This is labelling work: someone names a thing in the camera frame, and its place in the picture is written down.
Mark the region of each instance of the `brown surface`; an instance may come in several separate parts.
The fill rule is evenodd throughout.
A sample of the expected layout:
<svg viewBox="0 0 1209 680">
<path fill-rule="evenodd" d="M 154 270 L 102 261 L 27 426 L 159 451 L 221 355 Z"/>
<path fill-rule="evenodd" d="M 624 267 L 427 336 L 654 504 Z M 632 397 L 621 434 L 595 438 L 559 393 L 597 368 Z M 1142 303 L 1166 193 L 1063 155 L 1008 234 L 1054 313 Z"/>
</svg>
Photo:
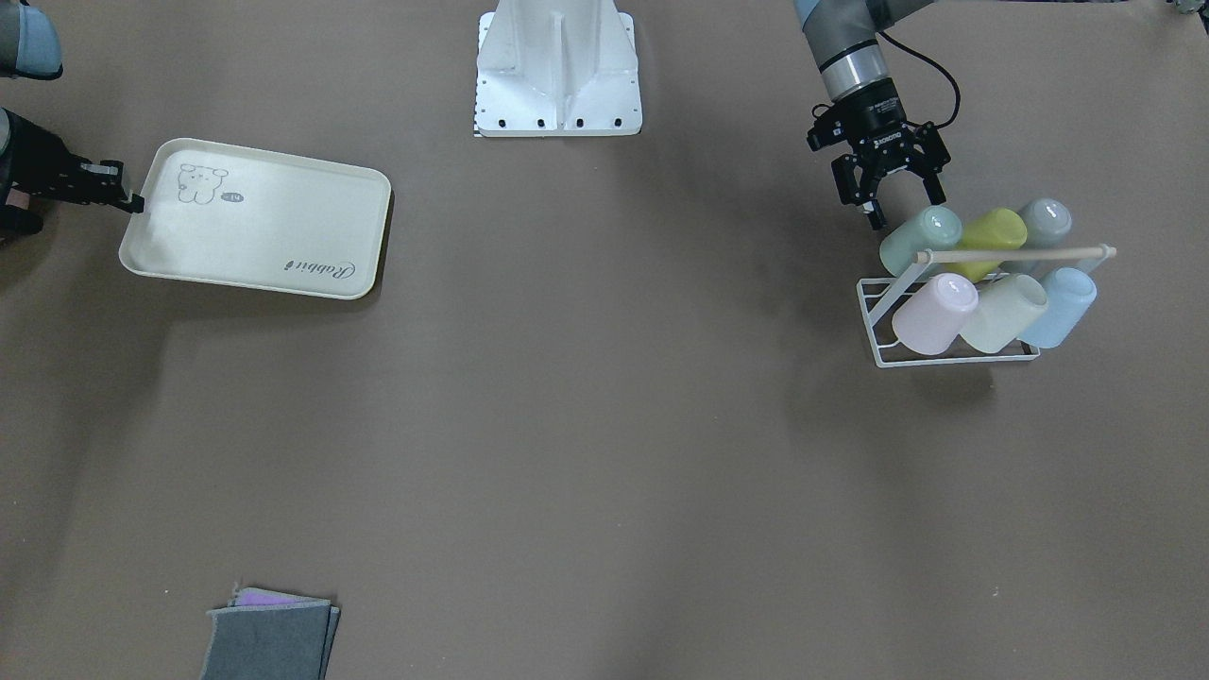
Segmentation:
<svg viewBox="0 0 1209 680">
<path fill-rule="evenodd" d="M 351 304 L 135 277 L 112 209 L 0 253 L 0 678 L 195 678 L 241 578 L 339 600 L 332 680 L 1209 668 L 1193 18 L 899 27 L 965 88 L 950 206 L 1053 195 L 1122 259 L 1032 365 L 886 371 L 787 0 L 623 2 L 646 132 L 578 142 L 470 137 L 482 1 L 41 5 L 68 75 L 4 105 L 77 152 L 141 178 L 215 139 L 397 200 Z M 887 54 L 909 113 L 947 115 Z"/>
</svg>

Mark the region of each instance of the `cup rack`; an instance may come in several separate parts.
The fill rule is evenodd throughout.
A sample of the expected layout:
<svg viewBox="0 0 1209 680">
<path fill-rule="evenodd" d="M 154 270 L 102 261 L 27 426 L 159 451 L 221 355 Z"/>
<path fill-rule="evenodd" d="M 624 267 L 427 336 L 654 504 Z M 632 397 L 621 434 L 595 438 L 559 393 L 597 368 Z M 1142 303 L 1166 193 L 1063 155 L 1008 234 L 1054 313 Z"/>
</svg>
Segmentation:
<svg viewBox="0 0 1209 680">
<path fill-rule="evenodd" d="M 1075 266 L 1086 273 L 1106 260 L 1117 257 L 1117 249 L 1100 244 L 1091 248 L 1055 248 L 1049 250 L 921 250 L 915 253 L 914 261 L 897 278 L 862 278 L 856 284 L 856 294 L 861 302 L 861 316 L 864 318 L 864 330 L 873 350 L 873 362 L 878 368 L 901 368 L 908 365 L 944 365 L 966 363 L 1031 362 L 1041 356 L 1041 350 L 1013 340 L 999 353 L 983 355 L 970 347 L 960 338 L 948 352 L 939 357 L 924 357 L 902 346 L 890 324 L 881 322 L 904 296 L 914 295 L 922 286 L 924 272 L 936 264 L 984 263 L 984 261 L 1053 261 L 1078 260 Z M 993 273 L 983 281 L 995 281 L 1007 276 Z"/>
</svg>

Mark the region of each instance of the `white tray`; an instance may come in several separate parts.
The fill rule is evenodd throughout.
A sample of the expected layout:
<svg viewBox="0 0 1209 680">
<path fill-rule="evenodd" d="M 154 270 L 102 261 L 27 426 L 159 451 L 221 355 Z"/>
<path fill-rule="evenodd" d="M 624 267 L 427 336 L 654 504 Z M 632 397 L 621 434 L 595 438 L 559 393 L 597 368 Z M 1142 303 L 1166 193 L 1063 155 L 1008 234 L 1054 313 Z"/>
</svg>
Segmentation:
<svg viewBox="0 0 1209 680">
<path fill-rule="evenodd" d="M 377 278 L 391 180 L 199 139 L 155 155 L 118 257 L 143 276 L 354 300 Z"/>
</svg>

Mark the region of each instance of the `plastic cup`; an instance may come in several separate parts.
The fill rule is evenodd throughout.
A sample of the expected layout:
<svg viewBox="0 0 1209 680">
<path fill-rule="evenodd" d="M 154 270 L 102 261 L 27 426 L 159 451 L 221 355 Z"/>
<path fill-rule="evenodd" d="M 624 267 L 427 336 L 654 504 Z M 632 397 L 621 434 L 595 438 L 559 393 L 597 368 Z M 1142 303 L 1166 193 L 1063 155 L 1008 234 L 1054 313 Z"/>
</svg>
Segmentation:
<svg viewBox="0 0 1209 680">
<path fill-rule="evenodd" d="M 1025 248 L 1057 248 L 1070 235 L 1074 220 L 1070 211 L 1053 198 L 1037 198 L 1024 206 L 1019 211 L 1024 226 L 1029 230 L 1029 237 L 1024 241 Z M 1006 261 L 1000 269 L 1014 273 L 1032 273 L 1037 269 L 1036 260 Z"/>
<path fill-rule="evenodd" d="M 944 272 L 930 278 L 895 312 L 891 325 L 898 340 L 920 355 L 949 348 L 978 309 L 978 289 L 964 276 Z"/>
<path fill-rule="evenodd" d="M 951 250 L 961 241 L 961 218 L 944 206 L 929 206 L 881 242 L 881 264 L 902 276 L 920 250 Z"/>
<path fill-rule="evenodd" d="M 1041 280 L 1049 295 L 1049 310 L 1020 334 L 1020 341 L 1049 350 L 1062 345 L 1095 301 L 1095 282 L 1087 273 L 1062 267 Z"/>
<path fill-rule="evenodd" d="M 979 352 L 994 355 L 1048 309 L 1049 295 L 1037 280 L 1023 273 L 1005 276 L 978 294 L 978 309 L 961 329 L 961 339 Z"/>
<path fill-rule="evenodd" d="M 1029 227 L 1020 215 L 1007 208 L 995 208 L 966 225 L 958 250 L 1016 250 L 1024 246 Z M 948 270 L 978 282 L 995 271 L 1002 260 L 994 263 L 954 263 Z"/>
</svg>

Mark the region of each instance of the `cartoon bear print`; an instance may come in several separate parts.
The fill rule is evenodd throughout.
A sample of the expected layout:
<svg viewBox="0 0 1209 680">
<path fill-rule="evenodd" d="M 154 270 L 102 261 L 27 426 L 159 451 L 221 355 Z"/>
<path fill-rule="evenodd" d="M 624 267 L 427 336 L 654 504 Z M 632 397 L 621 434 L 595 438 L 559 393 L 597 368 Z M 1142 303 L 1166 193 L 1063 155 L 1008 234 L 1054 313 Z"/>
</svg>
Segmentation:
<svg viewBox="0 0 1209 680">
<path fill-rule="evenodd" d="M 204 206 L 214 200 L 214 192 L 222 186 L 222 178 L 230 174 L 225 169 L 206 168 L 185 163 L 180 166 L 180 202 Z"/>
</svg>

